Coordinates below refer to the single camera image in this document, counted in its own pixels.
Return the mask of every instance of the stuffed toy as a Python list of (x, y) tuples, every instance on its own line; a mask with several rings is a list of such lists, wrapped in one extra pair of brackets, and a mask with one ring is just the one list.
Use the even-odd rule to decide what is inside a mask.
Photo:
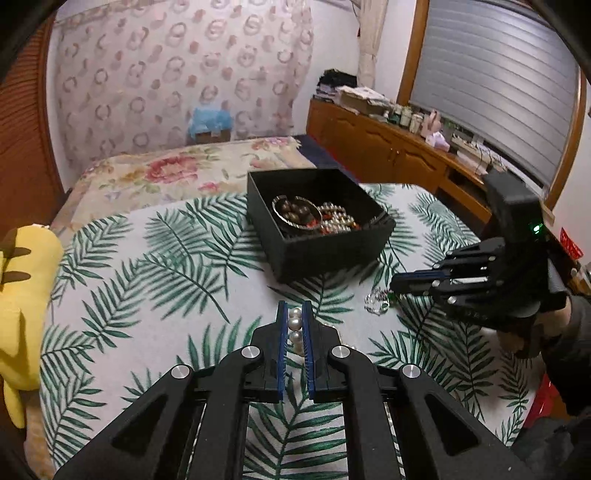
[(39, 388), (43, 321), (62, 255), (55, 234), (38, 225), (11, 230), (0, 243), (0, 375), (8, 414), (20, 429), (19, 390)]

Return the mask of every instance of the window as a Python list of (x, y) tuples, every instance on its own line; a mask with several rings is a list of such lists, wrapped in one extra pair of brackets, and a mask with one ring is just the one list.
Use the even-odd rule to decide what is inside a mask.
[(579, 67), (534, 11), (512, 0), (431, 0), (410, 102), (506, 152), (552, 184), (569, 136)]

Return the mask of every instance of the palm leaf bedspread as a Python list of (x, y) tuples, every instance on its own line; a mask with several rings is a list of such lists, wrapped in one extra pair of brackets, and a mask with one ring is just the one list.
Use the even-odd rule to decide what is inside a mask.
[[(503, 353), (492, 332), (451, 322), (429, 298), (378, 317), (363, 308), (395, 272), (425, 268), (478, 241), (419, 187), (366, 185), (397, 219), (371, 265), (274, 281), (245, 195), (204, 197), (95, 220), (66, 250), (41, 352), (50, 455), (63, 465), (178, 363), (205, 368), (274, 321), (277, 302), (311, 300), (343, 343), (388, 367), (426, 370), (506, 444), (527, 415), (541, 370)], [(252, 404), (245, 479), (345, 478), (340, 404), (307, 397), (302, 359), (289, 353), (285, 401)]]

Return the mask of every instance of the bottle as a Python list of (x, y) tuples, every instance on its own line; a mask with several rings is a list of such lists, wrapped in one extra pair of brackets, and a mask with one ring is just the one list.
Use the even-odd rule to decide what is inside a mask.
[(400, 126), (408, 128), (410, 125), (411, 118), (413, 116), (413, 110), (406, 106), (402, 109), (402, 117), (400, 117)]
[(399, 105), (396, 103), (390, 113), (390, 118), (388, 119), (388, 122), (390, 122), (391, 124), (394, 124), (394, 125), (398, 125), (400, 123), (401, 116), (402, 116), (402, 105)]
[(409, 130), (412, 134), (417, 134), (421, 129), (421, 124), (423, 123), (423, 116), (420, 113), (415, 113), (410, 121)]

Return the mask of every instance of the cabinet door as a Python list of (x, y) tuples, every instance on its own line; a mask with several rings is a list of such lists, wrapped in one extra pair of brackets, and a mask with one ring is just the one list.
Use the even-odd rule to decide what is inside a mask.
[(327, 106), (314, 100), (310, 101), (310, 110), (308, 111), (308, 124), (306, 133), (311, 136), (319, 145), (324, 146), (326, 125), (328, 124)]
[(359, 158), (359, 132), (356, 115), (336, 110), (325, 127), (326, 149), (347, 170), (356, 176)]
[(435, 193), (445, 172), (445, 165), (428, 153), (409, 144), (403, 144), (394, 162), (393, 182), (419, 185)]
[(398, 139), (387, 131), (386, 126), (367, 125), (361, 138), (361, 155), (356, 177), (367, 183), (390, 183), (393, 181), (393, 160), (400, 152)]

